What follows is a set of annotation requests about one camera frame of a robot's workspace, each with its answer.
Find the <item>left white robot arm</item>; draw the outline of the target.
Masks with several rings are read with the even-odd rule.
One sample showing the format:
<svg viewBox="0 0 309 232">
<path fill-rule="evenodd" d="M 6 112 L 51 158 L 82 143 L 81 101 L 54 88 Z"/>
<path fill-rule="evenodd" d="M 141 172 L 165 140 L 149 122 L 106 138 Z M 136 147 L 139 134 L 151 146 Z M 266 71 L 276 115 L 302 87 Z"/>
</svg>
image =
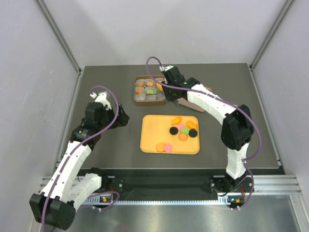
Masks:
<svg viewBox="0 0 309 232">
<path fill-rule="evenodd" d="M 109 187 L 107 175 L 98 169 L 87 173 L 77 185 L 73 184 L 101 134 L 108 129 L 124 127 L 129 121 L 129 116 L 108 88 L 103 87 L 99 94 L 91 91 L 90 97 L 93 101 L 87 105 L 81 124 L 73 130 L 59 166 L 41 192 L 33 194 L 29 200 L 42 231 L 47 225 L 67 230 L 80 206 L 92 198 L 95 191 L 103 192 Z"/>
</svg>

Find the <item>brown cookie tin box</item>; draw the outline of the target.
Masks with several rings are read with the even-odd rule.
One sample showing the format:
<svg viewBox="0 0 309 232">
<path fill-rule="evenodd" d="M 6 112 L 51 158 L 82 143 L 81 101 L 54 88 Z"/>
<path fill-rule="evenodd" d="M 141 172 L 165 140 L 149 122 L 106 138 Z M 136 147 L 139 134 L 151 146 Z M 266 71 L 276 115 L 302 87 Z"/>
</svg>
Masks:
<svg viewBox="0 0 309 232">
<path fill-rule="evenodd" d="M 167 103 L 161 82 L 163 75 L 154 75 L 155 81 L 147 75 L 135 77 L 133 99 L 137 106 L 162 106 Z"/>
</svg>

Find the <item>pink cookie bottom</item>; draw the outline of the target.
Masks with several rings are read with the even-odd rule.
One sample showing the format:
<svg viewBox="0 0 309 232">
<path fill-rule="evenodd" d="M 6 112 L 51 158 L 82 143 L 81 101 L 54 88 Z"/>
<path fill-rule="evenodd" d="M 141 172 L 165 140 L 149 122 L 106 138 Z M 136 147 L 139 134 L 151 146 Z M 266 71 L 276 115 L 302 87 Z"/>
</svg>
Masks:
<svg viewBox="0 0 309 232">
<path fill-rule="evenodd" d="M 164 152 L 170 153 L 170 152 L 172 152 L 172 150 L 173 150 L 173 147 L 172 147 L 171 144 L 165 144 L 164 145 Z"/>
</svg>

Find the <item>brown tin lid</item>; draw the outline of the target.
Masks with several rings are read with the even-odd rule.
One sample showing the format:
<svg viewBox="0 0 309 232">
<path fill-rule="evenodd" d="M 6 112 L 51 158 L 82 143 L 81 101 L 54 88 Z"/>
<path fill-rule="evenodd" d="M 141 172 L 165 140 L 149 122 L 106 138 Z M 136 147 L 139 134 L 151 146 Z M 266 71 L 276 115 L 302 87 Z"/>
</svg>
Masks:
<svg viewBox="0 0 309 232">
<path fill-rule="evenodd" d="M 206 93 L 213 93 L 212 89 L 207 87 L 207 86 L 204 86 L 202 84 L 198 85 L 197 87 L 192 87 L 192 89 L 195 89 L 195 90 L 200 90 L 200 91 L 203 91 L 203 92 L 206 92 Z M 190 108 L 190 109 L 193 109 L 193 110 L 196 110 L 196 111 L 199 111 L 199 112 L 207 112 L 209 113 L 209 111 L 206 111 L 204 108 L 202 108 L 200 105 L 198 104 L 195 104 L 194 102 L 189 102 L 187 100 L 187 95 L 186 94 L 183 94 L 183 97 L 181 98 L 178 98 L 177 101 L 178 101 L 178 104 L 179 105 L 182 105 L 182 106 L 185 106 L 187 108 Z"/>
</svg>

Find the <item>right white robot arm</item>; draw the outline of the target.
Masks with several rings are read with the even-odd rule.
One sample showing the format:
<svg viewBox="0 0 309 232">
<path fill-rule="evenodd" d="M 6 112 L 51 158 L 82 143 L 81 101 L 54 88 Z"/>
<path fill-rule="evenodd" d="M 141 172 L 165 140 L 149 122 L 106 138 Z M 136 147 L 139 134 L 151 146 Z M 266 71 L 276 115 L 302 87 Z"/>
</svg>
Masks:
<svg viewBox="0 0 309 232">
<path fill-rule="evenodd" d="M 227 147 L 225 185 L 230 191 L 237 191 L 243 185 L 249 142 L 254 128 L 247 116 L 251 116 L 246 105 L 231 106 L 213 95 L 198 80 L 185 79 L 174 66 L 159 67 L 165 77 L 163 91 L 168 101 L 185 99 L 211 114 L 222 125 L 221 140 Z"/>
</svg>

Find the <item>orange cookie bottom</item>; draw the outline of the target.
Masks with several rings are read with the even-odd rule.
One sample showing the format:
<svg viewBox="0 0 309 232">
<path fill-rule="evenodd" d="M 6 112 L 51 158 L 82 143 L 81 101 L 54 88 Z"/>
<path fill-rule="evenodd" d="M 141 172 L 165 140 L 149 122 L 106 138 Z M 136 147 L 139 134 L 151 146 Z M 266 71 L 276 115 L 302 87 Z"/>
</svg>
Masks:
<svg viewBox="0 0 309 232">
<path fill-rule="evenodd" d="M 165 144 L 164 143 L 158 143 L 156 145 L 157 152 L 165 152 Z"/>
</svg>

